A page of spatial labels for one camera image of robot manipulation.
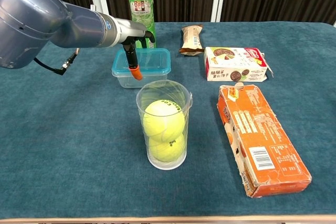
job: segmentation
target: chocolate cookie image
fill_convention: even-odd
[[[230,75],[231,80],[239,81],[241,79],[241,74],[238,71],[233,71]]]
[[[219,55],[223,55],[223,54],[232,55],[232,56],[235,55],[234,52],[232,52],[230,50],[227,50],[227,49],[224,49],[224,48],[218,48],[218,49],[214,50],[214,55],[215,56],[219,56]]]
[[[243,72],[241,72],[241,74],[242,74],[243,76],[248,75],[248,73],[250,73],[250,70],[248,70],[248,69],[245,69]]]

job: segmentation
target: cookie box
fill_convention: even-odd
[[[238,84],[220,87],[217,108],[246,194],[254,198],[304,190],[311,175],[261,90]]]
[[[206,47],[204,62],[208,81],[261,82],[267,79],[266,71],[271,72],[257,48]]]

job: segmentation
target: tennis ball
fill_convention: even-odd
[[[172,162],[177,160],[186,148],[183,134],[170,142],[158,142],[149,138],[149,151],[159,161]]]
[[[155,141],[170,142],[184,130],[184,115],[181,107],[170,100],[152,102],[143,116],[145,134]]]

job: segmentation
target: blue tablecloth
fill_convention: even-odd
[[[203,46],[265,53],[275,77],[257,85],[313,178],[301,193],[251,199],[216,108],[223,82],[206,81],[203,54],[178,53],[186,25],[156,24],[168,78],[194,98],[187,158],[171,171],[147,159],[138,89],[111,75],[120,45],[82,49],[64,76],[34,62],[0,69],[0,218],[336,214],[336,29],[204,23]],[[60,67],[71,53],[48,44],[38,58]]]

